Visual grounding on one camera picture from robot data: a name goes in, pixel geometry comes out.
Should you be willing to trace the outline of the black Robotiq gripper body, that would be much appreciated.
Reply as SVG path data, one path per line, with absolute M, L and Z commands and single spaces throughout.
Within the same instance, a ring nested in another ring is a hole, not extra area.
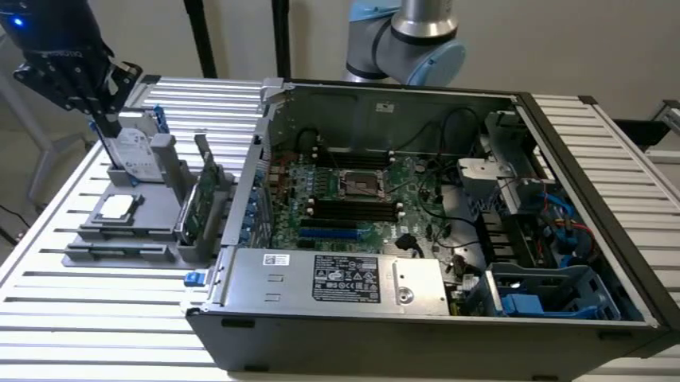
M 51 58 L 111 64 L 114 54 L 87 1 L 3 1 L 2 27 L 27 65 Z

